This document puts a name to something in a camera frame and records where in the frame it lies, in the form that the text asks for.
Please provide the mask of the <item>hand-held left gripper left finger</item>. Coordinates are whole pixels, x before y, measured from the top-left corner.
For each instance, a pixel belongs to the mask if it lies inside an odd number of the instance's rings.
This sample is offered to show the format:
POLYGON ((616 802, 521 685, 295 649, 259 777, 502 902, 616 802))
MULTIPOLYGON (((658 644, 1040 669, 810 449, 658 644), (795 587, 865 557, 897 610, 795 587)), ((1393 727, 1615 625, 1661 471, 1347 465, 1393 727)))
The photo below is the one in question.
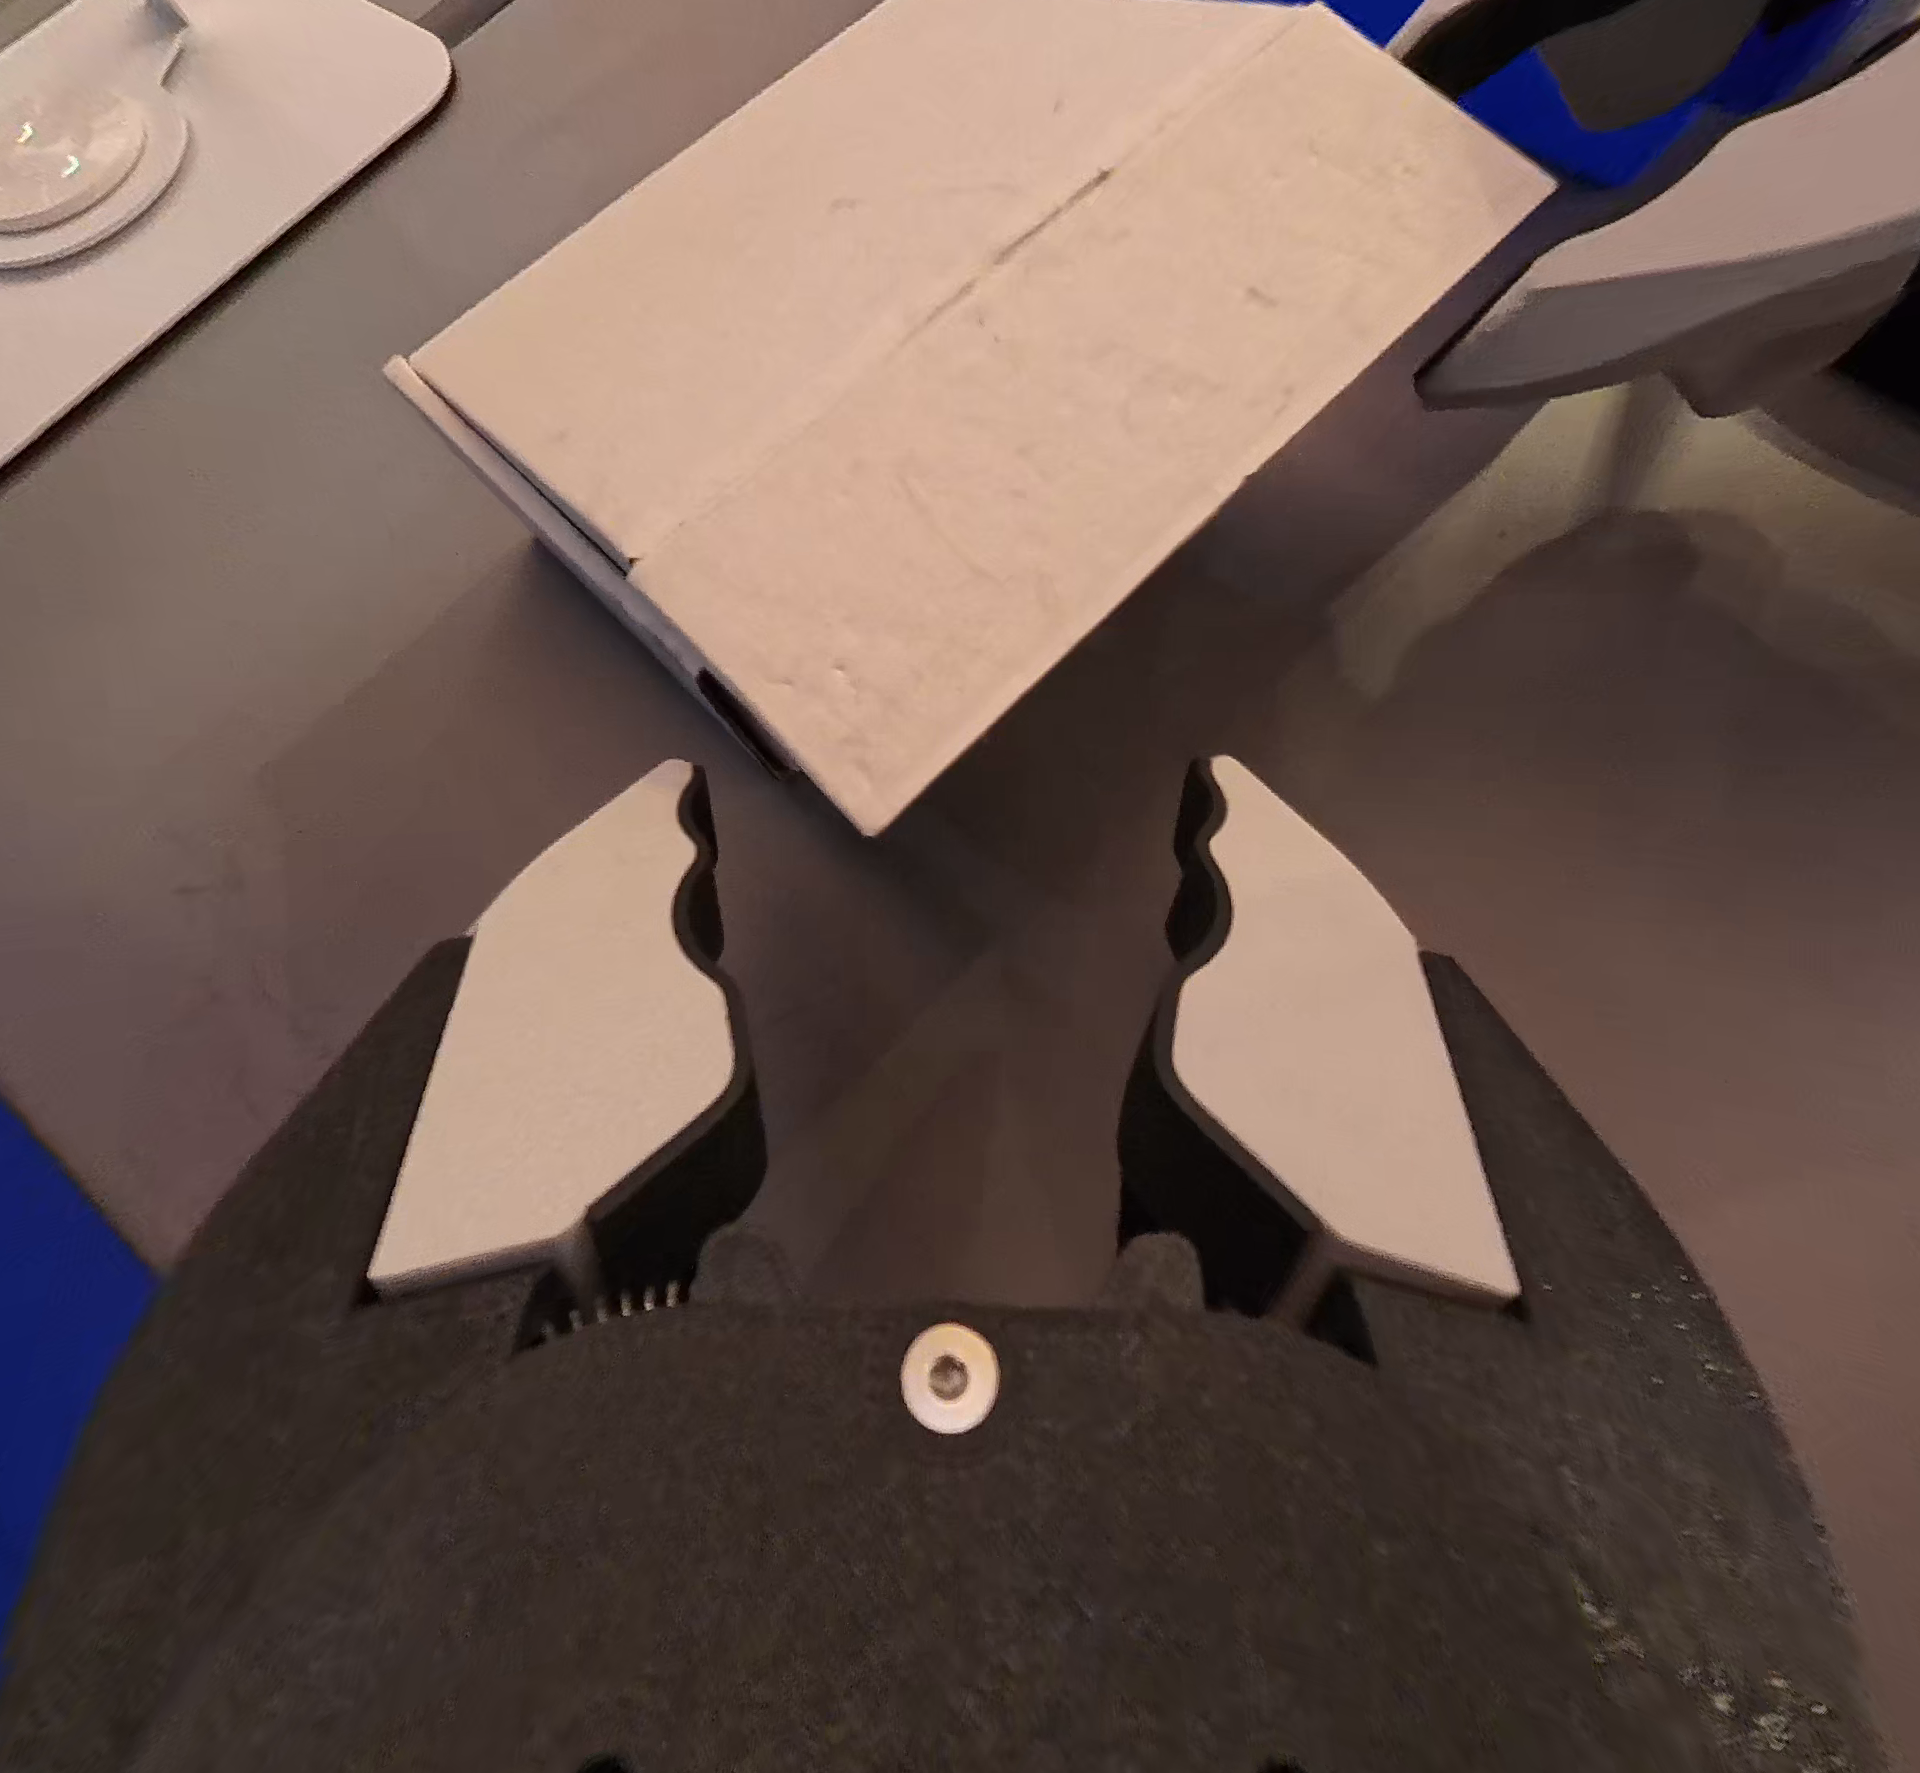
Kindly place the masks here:
POLYGON ((393 1198, 380 1304, 545 1269, 571 1313, 679 1304, 763 1182, 722 974, 707 777, 664 760, 468 920, 393 1198))

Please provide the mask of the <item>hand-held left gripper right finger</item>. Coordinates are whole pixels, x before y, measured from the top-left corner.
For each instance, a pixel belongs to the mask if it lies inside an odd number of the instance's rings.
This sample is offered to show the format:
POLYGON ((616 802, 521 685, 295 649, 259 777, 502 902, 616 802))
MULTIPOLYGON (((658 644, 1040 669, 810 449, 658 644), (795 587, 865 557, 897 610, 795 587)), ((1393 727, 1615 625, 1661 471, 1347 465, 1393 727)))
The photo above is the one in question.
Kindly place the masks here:
POLYGON ((1205 1309, 1308 1329, 1337 1286, 1514 1309, 1516 1261, 1393 902, 1246 767, 1193 760, 1169 985, 1115 1118, 1115 1232, 1205 1309))

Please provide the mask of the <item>white cardboard mailer box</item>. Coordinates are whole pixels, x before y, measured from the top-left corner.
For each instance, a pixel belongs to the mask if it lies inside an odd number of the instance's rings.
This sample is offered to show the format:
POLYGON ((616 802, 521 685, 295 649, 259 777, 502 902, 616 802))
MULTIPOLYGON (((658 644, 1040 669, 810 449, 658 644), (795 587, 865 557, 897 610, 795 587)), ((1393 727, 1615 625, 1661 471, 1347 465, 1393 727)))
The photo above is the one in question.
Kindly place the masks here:
POLYGON ((885 0, 390 383, 885 835, 1543 202, 1331 5, 885 0))

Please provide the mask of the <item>white sign stand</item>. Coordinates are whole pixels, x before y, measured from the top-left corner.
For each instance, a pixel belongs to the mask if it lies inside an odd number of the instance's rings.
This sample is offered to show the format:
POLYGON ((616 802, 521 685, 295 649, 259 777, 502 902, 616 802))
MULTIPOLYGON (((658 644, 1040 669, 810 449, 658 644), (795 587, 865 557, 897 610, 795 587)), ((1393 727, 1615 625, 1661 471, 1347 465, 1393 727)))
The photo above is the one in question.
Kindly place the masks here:
POLYGON ((451 47, 373 0, 66 0, 0 58, 0 465, 401 145, 451 47))

